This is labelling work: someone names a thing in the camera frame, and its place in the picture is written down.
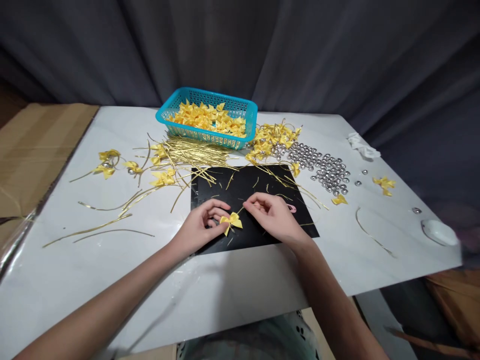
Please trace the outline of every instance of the black mat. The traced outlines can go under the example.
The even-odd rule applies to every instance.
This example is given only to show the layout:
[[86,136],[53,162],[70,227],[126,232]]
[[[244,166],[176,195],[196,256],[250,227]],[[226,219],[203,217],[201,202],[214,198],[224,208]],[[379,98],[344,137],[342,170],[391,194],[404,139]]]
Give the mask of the black mat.
[[[279,178],[288,176],[293,180],[292,173],[286,170],[285,167],[280,165],[270,165],[268,168]],[[231,181],[228,190],[227,185],[234,171],[225,167],[212,167],[210,171],[211,175],[216,178],[216,184],[212,184],[210,187],[208,182],[201,177],[197,177],[191,183],[191,209],[203,204],[205,201],[211,199],[212,196],[218,195],[215,196],[214,199],[219,199],[229,204],[231,206],[230,212],[238,213],[242,208],[244,201],[255,192],[266,193],[268,185],[268,193],[272,195],[283,194],[292,199],[289,200],[284,198],[287,204],[296,207],[296,213],[294,213],[293,216],[299,224],[310,224],[313,222],[310,213],[303,202],[302,195],[297,190],[283,186],[273,176],[255,166],[247,166],[239,171],[235,171],[235,175],[233,176],[233,180]],[[230,229],[228,231],[228,236],[225,236],[224,234],[220,235],[197,251],[196,255],[219,253],[223,251],[253,248],[278,243],[274,237],[265,232],[248,211],[245,209],[241,210],[239,216],[243,229],[233,226],[232,228],[234,232]],[[303,229],[312,238],[319,236],[315,225],[306,225],[303,226]]]

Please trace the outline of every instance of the cardboard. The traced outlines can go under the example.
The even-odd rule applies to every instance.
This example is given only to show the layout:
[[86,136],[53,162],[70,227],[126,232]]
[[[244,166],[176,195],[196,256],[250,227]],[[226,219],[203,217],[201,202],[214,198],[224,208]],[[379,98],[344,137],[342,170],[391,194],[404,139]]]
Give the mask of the cardboard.
[[[98,109],[31,103],[0,129],[0,218],[25,217],[37,207]],[[11,233],[6,224],[0,249]]]

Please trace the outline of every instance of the right hand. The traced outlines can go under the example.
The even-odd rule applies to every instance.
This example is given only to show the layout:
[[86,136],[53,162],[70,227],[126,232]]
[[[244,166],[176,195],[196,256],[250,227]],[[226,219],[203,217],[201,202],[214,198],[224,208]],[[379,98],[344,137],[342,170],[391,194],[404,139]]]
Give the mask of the right hand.
[[311,240],[290,212],[280,196],[256,192],[243,203],[243,207],[274,238],[287,245]]

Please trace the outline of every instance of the teal plastic basket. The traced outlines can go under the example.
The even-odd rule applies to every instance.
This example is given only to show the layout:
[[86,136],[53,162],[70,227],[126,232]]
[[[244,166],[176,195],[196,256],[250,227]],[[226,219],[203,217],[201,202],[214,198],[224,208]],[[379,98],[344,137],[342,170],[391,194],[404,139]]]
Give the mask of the teal plastic basket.
[[[186,99],[188,99],[190,103],[195,103],[198,106],[200,106],[200,103],[204,103],[207,106],[212,105],[215,108],[218,104],[225,103],[223,110],[228,110],[230,117],[233,119],[238,117],[245,119],[246,137],[226,135],[169,121],[170,116],[175,117],[175,113],[180,109],[180,103],[185,104]],[[168,100],[165,101],[162,107],[156,112],[155,117],[160,123],[166,125],[172,135],[180,135],[238,150],[255,137],[258,109],[257,104],[250,100],[193,87],[181,87],[175,90]]]

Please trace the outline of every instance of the table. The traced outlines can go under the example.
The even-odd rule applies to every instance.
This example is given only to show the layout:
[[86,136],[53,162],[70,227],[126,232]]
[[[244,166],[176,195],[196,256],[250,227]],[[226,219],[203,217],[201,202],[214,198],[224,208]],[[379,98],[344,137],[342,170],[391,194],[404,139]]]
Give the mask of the table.
[[[133,216],[103,230],[132,229],[149,234],[115,231],[78,243],[79,236],[63,239],[47,248],[42,245],[77,231],[115,219],[114,208],[127,201],[137,182],[117,171],[104,180],[89,175],[70,183],[98,164],[100,151],[116,149],[127,160],[146,155],[147,132],[154,139],[165,136],[155,109],[104,106],[97,113],[43,211],[30,229],[0,285],[0,358],[10,359],[56,322],[104,290],[163,247],[190,211],[190,192],[184,191],[172,213],[179,187],[166,187],[146,197]],[[402,179],[381,159],[363,160],[346,137],[354,129],[339,115],[259,113],[258,124],[282,121],[303,125],[299,141],[322,153],[340,157],[351,172],[348,205],[335,206],[333,197],[310,179],[307,169],[297,182],[326,204],[319,209],[303,196],[316,222],[323,252],[347,295],[363,293],[461,264],[460,247],[441,246],[422,232],[420,221],[437,219]],[[233,166],[246,165],[245,152],[234,152]],[[368,175],[361,171],[368,170]],[[372,177],[396,180],[393,197],[382,195]],[[142,178],[147,189],[154,177]],[[353,182],[360,180],[362,186]],[[362,229],[390,249],[392,258]],[[414,214],[412,208],[422,210]],[[109,349],[137,353],[167,344],[308,307],[296,276],[296,261],[281,244],[192,257],[166,277],[141,304],[118,333]]]

